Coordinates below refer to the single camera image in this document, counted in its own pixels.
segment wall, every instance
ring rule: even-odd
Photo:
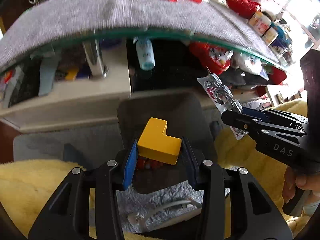
[[[32,5],[28,0],[4,0],[0,4],[0,17],[2,18],[1,30],[8,30],[19,16]]]

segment plastic bottle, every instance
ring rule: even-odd
[[[148,38],[138,38],[136,51],[142,70],[151,70],[155,67],[155,57],[153,54],[152,43]]]

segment metal bolt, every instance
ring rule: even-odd
[[[72,169],[72,174],[79,174],[79,173],[80,173],[80,171],[81,171],[81,169],[80,169],[80,168],[75,167],[75,168],[73,168],[73,169]]]
[[[246,168],[240,168],[239,172],[243,175],[246,175],[248,173],[248,170]]]
[[[115,160],[110,160],[110,161],[107,162],[107,165],[110,166],[110,167],[113,167],[113,166],[117,165],[117,162]]]
[[[308,119],[307,119],[307,118],[304,118],[304,117],[300,117],[300,119],[303,120],[303,121],[305,121],[305,122],[308,121]]]
[[[205,166],[211,166],[213,163],[212,163],[212,161],[210,161],[210,160],[204,160],[204,161],[203,161],[203,164],[204,164]]]

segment gray fabric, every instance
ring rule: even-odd
[[[0,40],[0,71],[33,49],[80,33],[150,27],[210,35],[278,62],[262,38],[218,3],[189,0],[48,0],[25,12]]]
[[[117,191],[116,194],[122,229],[132,233],[140,233],[141,228],[139,225],[133,226],[129,223],[127,216],[130,213],[139,213],[145,216],[150,210],[158,206],[184,200],[186,197],[193,197],[199,203],[202,203],[203,199],[203,190],[194,191],[187,181],[150,194],[139,194],[132,186],[124,192]],[[183,208],[180,205],[164,209],[146,221],[147,228],[150,231],[171,218],[190,212],[195,208],[195,206]]]
[[[58,132],[19,135],[13,140],[13,159],[63,160],[65,144],[70,143],[93,167],[115,158],[123,149],[118,123]]]

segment yellow object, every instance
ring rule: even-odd
[[[70,68],[70,69],[68,69],[68,74],[66,75],[66,77],[64,79],[68,80],[68,81],[74,81],[74,80],[76,80],[78,72],[79,72],[78,67]]]
[[[4,28],[4,24],[1,16],[0,16],[0,31],[2,32],[2,34],[5,34],[5,28]]]
[[[167,121],[151,117],[138,141],[139,155],[162,163],[175,165],[181,139],[165,135]]]

